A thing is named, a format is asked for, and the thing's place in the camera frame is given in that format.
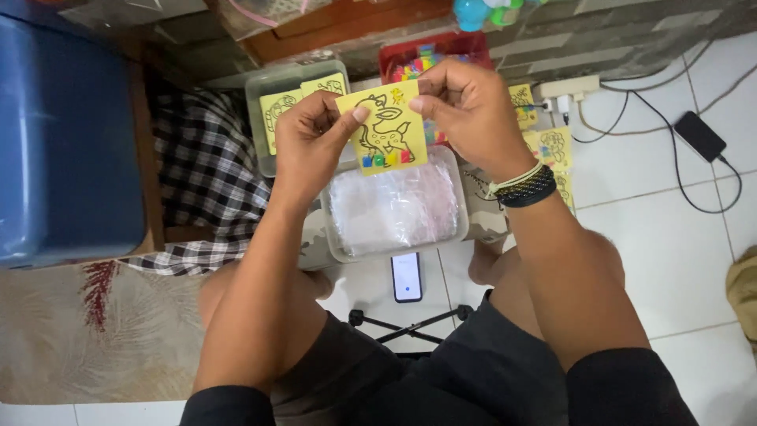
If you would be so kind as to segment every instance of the yellow sand art card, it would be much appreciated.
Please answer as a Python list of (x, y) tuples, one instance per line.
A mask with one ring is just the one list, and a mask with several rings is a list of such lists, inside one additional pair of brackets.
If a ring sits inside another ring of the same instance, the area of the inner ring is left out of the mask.
[(279, 120), (279, 116), (301, 100), (302, 90), (300, 89), (260, 97), (260, 110), (263, 112), (263, 119), (266, 121), (266, 139), (268, 140), (268, 151), (271, 155), (276, 155), (276, 122)]
[(541, 142), (539, 141), (539, 132), (528, 131), (523, 132), (523, 140), (528, 148), (531, 150), (531, 154), (538, 160), (541, 160)]
[(534, 96), (531, 94), (531, 86), (521, 84), (509, 88), (510, 99), (518, 113), (518, 125), (521, 130), (528, 129), (539, 122), (539, 116), (536, 114), (534, 105)]
[(300, 85), (303, 98), (319, 90), (344, 95), (347, 93), (347, 90), (345, 89), (346, 87), (347, 84), (344, 83), (344, 75), (342, 75), (342, 73), (332, 74), (328, 77), (319, 78), (318, 80), (306, 81)]
[(371, 111), (351, 137), (364, 176), (428, 162), (423, 118), (407, 107), (417, 95), (418, 80), (408, 80), (336, 99), (342, 114), (357, 106)]
[(565, 173), (555, 173), (555, 181), (557, 182), (557, 190), (560, 192), (562, 200), (575, 216), (575, 210), (573, 208), (573, 183), (571, 182), (570, 175)]
[(573, 167), (570, 127), (558, 127), (538, 133), (544, 164), (554, 171), (570, 170)]

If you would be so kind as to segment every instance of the red plastic container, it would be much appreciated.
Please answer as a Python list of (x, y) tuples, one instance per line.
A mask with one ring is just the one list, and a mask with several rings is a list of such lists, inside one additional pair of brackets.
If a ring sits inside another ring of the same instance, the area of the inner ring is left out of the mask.
[(419, 46), (430, 44), (434, 45), (434, 53), (468, 55), (472, 63), (490, 70), (494, 69), (484, 33), (481, 31), (475, 33), (444, 33), (382, 47), (378, 52), (378, 68), (381, 72), (382, 84), (391, 83), (391, 72), (396, 66), (409, 64), (413, 59), (419, 57)]

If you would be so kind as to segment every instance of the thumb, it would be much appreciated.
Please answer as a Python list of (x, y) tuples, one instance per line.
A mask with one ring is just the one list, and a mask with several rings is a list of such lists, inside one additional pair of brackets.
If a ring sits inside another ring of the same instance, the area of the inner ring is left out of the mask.
[(357, 129), (360, 129), (360, 125), (363, 124), (370, 113), (371, 111), (368, 108), (362, 106), (347, 111), (342, 114), (332, 128), (321, 137), (329, 145), (335, 145), (337, 148), (342, 149), (347, 145), (347, 140), (350, 139), (352, 133), (355, 133), (357, 132)]
[(453, 106), (435, 96), (417, 96), (411, 99), (407, 106), (423, 118), (430, 118), (441, 125), (445, 125), (459, 114)]

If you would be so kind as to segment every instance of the black braided bracelet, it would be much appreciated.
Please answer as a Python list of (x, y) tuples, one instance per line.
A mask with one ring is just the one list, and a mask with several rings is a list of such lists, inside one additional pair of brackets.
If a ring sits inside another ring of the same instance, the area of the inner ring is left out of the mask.
[(504, 188), (497, 194), (497, 200), (508, 208), (528, 207), (552, 195), (556, 190), (555, 174), (544, 165), (525, 182)]

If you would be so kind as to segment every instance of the tiled floor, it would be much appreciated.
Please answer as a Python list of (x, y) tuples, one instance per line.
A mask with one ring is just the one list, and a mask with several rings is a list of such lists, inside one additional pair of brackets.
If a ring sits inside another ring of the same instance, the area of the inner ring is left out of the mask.
[[(701, 61), (673, 83), (642, 92), (670, 121), (685, 111), (704, 108), (757, 63), (757, 33), (715, 43)], [(663, 81), (685, 66), (696, 50), (666, 71), (642, 80), (613, 83), (636, 88)], [(615, 121), (624, 95), (592, 93), (584, 104), (587, 120), (607, 128)], [(684, 399), (702, 426), (753, 424), (757, 418), (757, 368), (736, 318), (724, 297), (724, 277), (734, 257), (757, 244), (757, 143), (752, 137), (757, 75), (746, 80), (702, 116), (728, 143), (724, 155), (743, 174), (743, 194), (724, 215), (691, 208), (679, 192), (669, 133), (608, 136), (590, 145), (574, 144), (574, 192), (578, 219), (618, 247), (627, 273), (627, 290), (655, 351), (675, 377)], [(592, 139), (572, 114), (576, 137)], [(549, 122), (543, 117), (540, 127)], [(631, 98), (617, 131), (659, 127), (662, 121), (640, 100)], [(713, 170), (677, 141), (681, 178), (689, 197), (703, 208), (730, 204), (737, 181), (728, 169)], [(472, 243), (459, 243), (421, 254), (424, 297), (397, 304), (391, 294), (388, 261), (347, 265), (329, 271), (337, 290), (323, 305), (346, 320), (353, 307), (378, 319), (411, 324), (460, 303), (476, 306), (484, 287), (467, 276)], [(456, 322), (443, 321), (425, 332), (444, 337)], [(385, 331), (362, 326), (372, 336)], [(390, 343), (395, 351), (431, 349), (404, 337)], [(170, 426), (179, 423), (182, 402), (91, 404), (76, 406), (0, 406), (0, 426)]]

